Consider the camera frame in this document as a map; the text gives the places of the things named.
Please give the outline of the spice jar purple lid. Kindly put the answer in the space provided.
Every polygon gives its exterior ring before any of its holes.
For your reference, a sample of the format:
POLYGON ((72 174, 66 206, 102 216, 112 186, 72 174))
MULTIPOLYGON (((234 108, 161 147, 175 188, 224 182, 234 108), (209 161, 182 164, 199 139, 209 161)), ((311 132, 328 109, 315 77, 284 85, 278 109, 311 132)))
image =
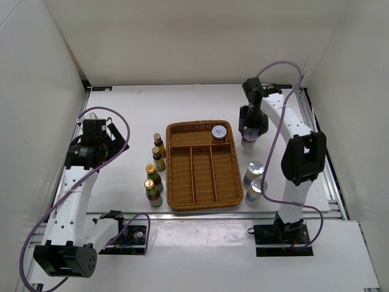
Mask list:
POLYGON ((244 148, 252 148, 258 140, 259 134, 257 129, 246 128, 243 132, 241 145, 244 148))
POLYGON ((224 143, 227 136, 227 129, 222 125, 216 125, 212 128, 212 140, 214 143, 224 143))

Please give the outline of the sauce bottle yellow cap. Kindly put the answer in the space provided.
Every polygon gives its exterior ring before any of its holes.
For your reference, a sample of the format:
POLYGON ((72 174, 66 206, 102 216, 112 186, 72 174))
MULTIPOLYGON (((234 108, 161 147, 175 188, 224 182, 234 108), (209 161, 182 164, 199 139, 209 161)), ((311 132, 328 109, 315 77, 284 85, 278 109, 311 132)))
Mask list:
POLYGON ((144 182, 146 197, 151 206, 159 207, 163 203, 163 198, 161 197, 159 189, 155 186, 152 179, 147 179, 144 182))
POLYGON ((164 185, 162 182, 162 178, 160 177, 159 173, 156 170, 156 167, 153 164, 148 164, 145 167, 147 178, 151 179, 154 182, 154 185, 157 187, 157 189, 160 192, 164 191, 164 185))

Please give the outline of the white canister silver lid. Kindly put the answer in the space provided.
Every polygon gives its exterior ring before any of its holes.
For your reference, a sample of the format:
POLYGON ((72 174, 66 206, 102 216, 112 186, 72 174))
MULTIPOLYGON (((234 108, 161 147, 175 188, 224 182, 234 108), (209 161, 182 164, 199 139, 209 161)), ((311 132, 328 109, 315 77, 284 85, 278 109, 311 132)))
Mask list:
POLYGON ((256 179, 261 178, 264 173, 264 165, 260 161, 251 161, 247 167, 243 178, 243 187, 248 189, 250 183, 256 179))
POLYGON ((263 187, 261 187, 261 182, 261 178, 256 178, 250 183, 244 197, 244 200, 248 205, 256 205, 263 196, 263 191, 267 190, 267 182, 264 182, 263 187))

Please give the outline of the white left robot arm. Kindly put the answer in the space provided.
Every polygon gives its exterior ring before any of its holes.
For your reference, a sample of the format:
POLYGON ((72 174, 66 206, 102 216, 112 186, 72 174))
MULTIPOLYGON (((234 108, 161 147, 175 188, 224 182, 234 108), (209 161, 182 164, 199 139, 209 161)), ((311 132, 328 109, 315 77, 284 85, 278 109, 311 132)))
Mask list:
POLYGON ((106 244, 125 241, 128 232, 119 211, 94 219, 88 232, 84 224, 98 167, 128 147, 113 123, 98 118, 82 122, 82 134, 71 142, 64 163, 63 190, 69 196, 56 208, 45 243, 33 252, 48 276, 89 278, 106 244))

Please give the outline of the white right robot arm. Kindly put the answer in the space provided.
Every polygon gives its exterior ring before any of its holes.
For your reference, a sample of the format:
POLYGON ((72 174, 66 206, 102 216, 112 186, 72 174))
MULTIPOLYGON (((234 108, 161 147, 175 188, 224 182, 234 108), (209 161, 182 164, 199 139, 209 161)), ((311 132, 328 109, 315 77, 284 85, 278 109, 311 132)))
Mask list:
POLYGON ((242 87, 249 102, 239 109, 238 129, 242 140, 256 142, 267 133, 272 122, 277 128, 276 135, 286 143, 281 159, 286 184, 270 234, 276 241, 287 243, 295 240, 303 229, 302 211, 308 191, 325 166, 326 136, 305 125, 287 106, 279 86, 264 86, 259 78, 253 77, 242 87))

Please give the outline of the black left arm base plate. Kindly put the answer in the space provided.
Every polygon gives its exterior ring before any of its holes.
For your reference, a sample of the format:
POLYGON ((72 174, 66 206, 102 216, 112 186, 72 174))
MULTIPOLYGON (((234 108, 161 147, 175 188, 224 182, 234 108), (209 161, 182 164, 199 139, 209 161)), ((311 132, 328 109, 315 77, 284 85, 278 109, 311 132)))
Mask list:
POLYGON ((99 255, 142 256, 146 250, 148 226, 129 225, 114 245, 107 246, 99 255))

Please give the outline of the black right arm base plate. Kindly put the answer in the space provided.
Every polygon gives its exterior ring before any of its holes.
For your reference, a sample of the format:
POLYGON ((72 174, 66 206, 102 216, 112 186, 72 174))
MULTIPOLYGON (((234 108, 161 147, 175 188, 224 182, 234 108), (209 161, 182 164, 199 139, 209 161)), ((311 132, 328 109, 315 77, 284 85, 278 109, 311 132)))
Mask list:
POLYGON ((247 233, 254 236, 257 257, 310 257, 313 256, 311 247, 301 249, 310 242, 307 226, 280 239, 272 224, 254 225, 247 233))

